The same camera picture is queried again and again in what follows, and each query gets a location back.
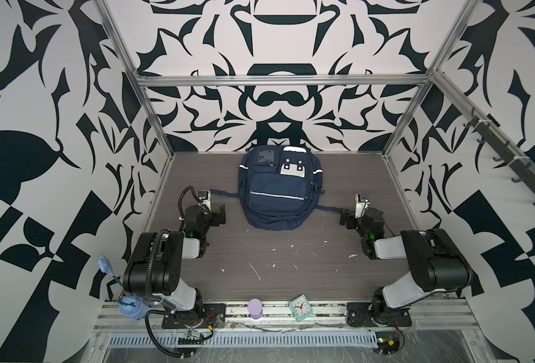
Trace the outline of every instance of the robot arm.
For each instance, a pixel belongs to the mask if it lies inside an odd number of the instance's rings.
[[[340,224],[356,229],[362,250],[371,259],[407,258],[410,271],[380,287],[372,303],[351,302],[348,324],[375,326],[397,321],[410,326],[409,306],[435,292],[453,292],[471,284],[473,270],[443,229],[401,231],[384,238],[382,212],[368,208],[368,198],[356,195],[356,212],[342,210]]]
[[[402,231],[374,241],[377,258],[407,258],[410,271],[382,289],[388,308],[399,309],[431,293],[451,292],[471,284],[473,270],[443,229]]]
[[[202,313],[201,295],[180,278],[181,261],[202,257],[208,245],[206,236],[209,228],[226,222],[224,204],[219,207],[218,212],[211,212],[210,192],[199,192],[196,200],[198,204],[188,207],[184,212],[182,231],[160,232],[158,250],[152,261],[152,295],[173,312],[195,309],[196,312],[201,310]],[[157,235],[153,232],[140,235],[122,279],[126,292],[149,299],[146,292],[147,267]]]

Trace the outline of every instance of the mint green alarm clock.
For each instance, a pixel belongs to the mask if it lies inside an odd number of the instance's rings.
[[[289,308],[297,321],[302,321],[314,313],[314,309],[312,309],[305,295],[301,295],[289,303]]]

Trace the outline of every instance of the purple object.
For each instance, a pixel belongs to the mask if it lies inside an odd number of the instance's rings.
[[[122,314],[127,318],[134,320],[142,319],[146,315],[148,309],[150,309],[148,302],[136,295],[125,297],[118,306],[118,310],[120,310]]]
[[[249,315],[258,320],[263,315],[263,303],[260,300],[253,299],[247,304],[247,310],[249,310]]]

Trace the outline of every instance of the wooden floor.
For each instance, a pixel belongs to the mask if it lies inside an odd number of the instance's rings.
[[[366,193],[395,233],[411,228],[380,155],[317,157],[325,190],[319,204],[353,210],[355,194]],[[176,155],[151,230],[178,228],[177,199],[188,185],[237,192],[241,159],[240,154]],[[183,207],[193,203],[187,195]],[[182,279],[204,300],[291,300],[301,294],[311,300],[366,299],[408,271],[406,260],[369,260],[358,233],[340,226],[338,214],[315,210],[293,231],[264,231],[249,225],[239,199],[213,196],[211,203],[212,209],[226,205],[227,223],[211,227],[205,255],[183,261],[181,268]]]

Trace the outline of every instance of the patterned wallpaper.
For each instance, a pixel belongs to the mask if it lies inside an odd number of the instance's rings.
[[[108,0],[161,76],[424,72],[464,0]]]
[[[88,0],[0,1],[0,361],[80,359],[166,161]]]
[[[385,146],[415,85],[152,87],[148,96],[175,151],[303,145]]]
[[[425,73],[464,0],[108,0],[143,75]],[[382,150],[413,86],[151,88],[176,151]]]
[[[444,67],[535,161],[535,0],[484,0]],[[433,86],[391,155],[420,228],[476,272],[463,291],[492,344],[535,362],[535,195]]]

